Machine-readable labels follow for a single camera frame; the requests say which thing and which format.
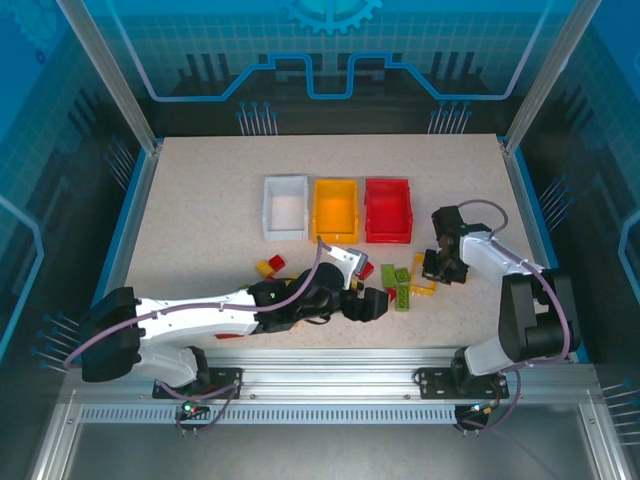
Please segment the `yellow lego window frame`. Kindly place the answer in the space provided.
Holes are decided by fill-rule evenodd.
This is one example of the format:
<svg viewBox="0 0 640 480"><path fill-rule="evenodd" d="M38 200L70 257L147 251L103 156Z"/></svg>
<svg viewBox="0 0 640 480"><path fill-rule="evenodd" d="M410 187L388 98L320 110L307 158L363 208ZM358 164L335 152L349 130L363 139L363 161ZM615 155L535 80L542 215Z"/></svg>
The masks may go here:
<svg viewBox="0 0 640 480"><path fill-rule="evenodd" d="M429 280L422 275L424 254L416 253L411 267L409 291L411 294L420 296L432 296L436 290L436 282Z"/></svg>

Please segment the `red plastic bin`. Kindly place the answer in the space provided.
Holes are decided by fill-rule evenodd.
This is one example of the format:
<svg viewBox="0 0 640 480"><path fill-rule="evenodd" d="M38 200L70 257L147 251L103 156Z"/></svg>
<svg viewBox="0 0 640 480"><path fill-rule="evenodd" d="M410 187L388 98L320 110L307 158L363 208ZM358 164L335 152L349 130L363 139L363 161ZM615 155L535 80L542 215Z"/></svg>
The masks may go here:
<svg viewBox="0 0 640 480"><path fill-rule="evenodd" d="M367 243L411 243L413 209L406 178L367 178L364 203Z"/></svg>

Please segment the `yellow plastic bin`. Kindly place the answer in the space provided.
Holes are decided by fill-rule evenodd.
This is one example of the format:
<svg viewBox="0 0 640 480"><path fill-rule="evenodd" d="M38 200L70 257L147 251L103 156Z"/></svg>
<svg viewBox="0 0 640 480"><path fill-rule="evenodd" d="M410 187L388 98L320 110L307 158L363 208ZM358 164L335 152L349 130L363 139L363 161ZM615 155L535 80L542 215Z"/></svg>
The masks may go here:
<svg viewBox="0 0 640 480"><path fill-rule="evenodd" d="M359 191L355 179L318 178L314 182L311 238L326 244L359 241Z"/></svg>

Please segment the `white plastic bin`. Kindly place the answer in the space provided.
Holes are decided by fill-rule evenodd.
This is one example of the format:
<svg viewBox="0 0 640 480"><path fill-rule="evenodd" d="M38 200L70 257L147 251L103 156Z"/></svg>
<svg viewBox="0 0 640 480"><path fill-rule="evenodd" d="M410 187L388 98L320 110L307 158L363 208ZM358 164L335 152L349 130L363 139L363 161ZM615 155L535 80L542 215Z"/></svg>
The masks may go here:
<svg viewBox="0 0 640 480"><path fill-rule="evenodd" d="M302 175L264 179L262 228L265 241L309 239L309 186Z"/></svg>

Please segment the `grey metal base tray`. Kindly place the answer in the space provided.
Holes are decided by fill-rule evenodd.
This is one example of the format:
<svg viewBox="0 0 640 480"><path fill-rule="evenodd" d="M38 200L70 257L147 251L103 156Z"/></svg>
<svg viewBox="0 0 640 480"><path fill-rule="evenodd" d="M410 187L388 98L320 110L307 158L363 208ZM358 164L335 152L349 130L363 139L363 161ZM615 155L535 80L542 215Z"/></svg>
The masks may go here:
<svg viewBox="0 0 640 480"><path fill-rule="evenodd" d="M497 429L445 425L87 424L51 421L28 480L630 480L602 409L521 406Z"/></svg>

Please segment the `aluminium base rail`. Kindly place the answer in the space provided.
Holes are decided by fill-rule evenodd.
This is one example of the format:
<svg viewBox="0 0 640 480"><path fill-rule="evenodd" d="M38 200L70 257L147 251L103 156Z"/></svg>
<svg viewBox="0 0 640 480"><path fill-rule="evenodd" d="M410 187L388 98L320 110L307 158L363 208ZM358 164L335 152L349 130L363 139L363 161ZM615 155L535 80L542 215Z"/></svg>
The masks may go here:
<svg viewBox="0 0 640 480"><path fill-rule="evenodd" d="M210 349L213 367L243 371L244 404L416 404L414 372L446 368L451 348L399 349ZM590 364L525 367L509 374L524 405L600 403L603 395Z"/></svg>

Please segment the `aluminium side rail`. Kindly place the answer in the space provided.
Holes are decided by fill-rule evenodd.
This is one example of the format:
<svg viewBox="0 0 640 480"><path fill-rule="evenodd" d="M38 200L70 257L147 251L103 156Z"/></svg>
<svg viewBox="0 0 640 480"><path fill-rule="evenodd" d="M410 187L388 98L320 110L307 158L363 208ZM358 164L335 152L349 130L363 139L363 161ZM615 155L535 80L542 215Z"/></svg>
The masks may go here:
<svg viewBox="0 0 640 480"><path fill-rule="evenodd" d="M538 264L558 268L558 259L523 154L519 148L514 153L508 153L503 140L503 137L498 136L506 171L533 258Z"/></svg>
<svg viewBox="0 0 640 480"><path fill-rule="evenodd" d="M91 308L80 320L80 345L64 363L93 382L125 375L140 360L140 301L124 283L157 163L156 154L136 161Z"/></svg>

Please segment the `aluminium frame post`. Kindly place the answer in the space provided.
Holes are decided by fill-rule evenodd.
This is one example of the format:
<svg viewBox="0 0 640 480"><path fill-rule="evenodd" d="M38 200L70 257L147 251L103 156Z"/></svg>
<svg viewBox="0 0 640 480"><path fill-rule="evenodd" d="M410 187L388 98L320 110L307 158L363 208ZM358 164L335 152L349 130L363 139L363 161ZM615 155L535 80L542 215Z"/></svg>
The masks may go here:
<svg viewBox="0 0 640 480"><path fill-rule="evenodd" d="M55 1L136 140L147 155L154 156L158 148L156 136L83 0Z"/></svg>
<svg viewBox="0 0 640 480"><path fill-rule="evenodd" d="M602 0L576 0L503 141L504 154L514 155L589 26Z"/></svg>

